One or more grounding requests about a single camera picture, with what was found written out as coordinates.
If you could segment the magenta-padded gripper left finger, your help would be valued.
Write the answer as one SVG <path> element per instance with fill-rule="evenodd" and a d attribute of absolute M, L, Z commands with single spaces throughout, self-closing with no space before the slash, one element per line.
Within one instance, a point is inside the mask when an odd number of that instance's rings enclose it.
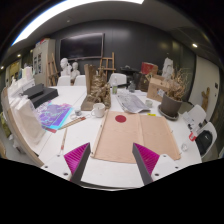
<path fill-rule="evenodd" d="M 72 183 L 80 183 L 90 152 L 90 144 L 85 143 L 66 154 L 56 154 L 42 169 Z"/>

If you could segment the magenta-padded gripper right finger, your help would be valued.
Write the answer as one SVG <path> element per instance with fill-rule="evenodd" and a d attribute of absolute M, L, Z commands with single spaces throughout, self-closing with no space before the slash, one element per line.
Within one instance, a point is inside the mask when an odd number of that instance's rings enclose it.
<path fill-rule="evenodd" d="M 180 166 L 167 154 L 158 155 L 137 143 L 133 144 L 132 153 L 144 185 L 148 185 L 180 169 Z"/>

